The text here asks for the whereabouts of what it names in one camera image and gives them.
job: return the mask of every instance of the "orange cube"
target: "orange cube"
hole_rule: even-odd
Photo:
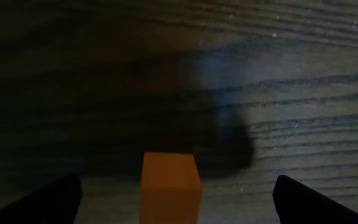
[[[201,195],[193,155],[145,152],[140,224],[197,224]]]

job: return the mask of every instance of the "wooden table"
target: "wooden table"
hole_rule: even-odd
[[[200,223],[278,223],[286,174],[358,212],[358,2],[0,2],[0,207],[67,173],[137,223],[142,152],[192,150]]]

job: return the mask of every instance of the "orange box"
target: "orange box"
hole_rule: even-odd
[[[202,191],[193,155],[145,152],[140,224],[197,224]]]

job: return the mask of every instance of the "black object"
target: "black object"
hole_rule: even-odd
[[[68,175],[0,209],[0,223],[72,224],[82,198],[77,175]]]
[[[285,175],[278,176],[273,200],[281,224],[358,223],[358,213]]]

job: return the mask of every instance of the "block's top face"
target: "block's top face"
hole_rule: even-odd
[[[193,155],[145,152],[142,189],[201,190]]]

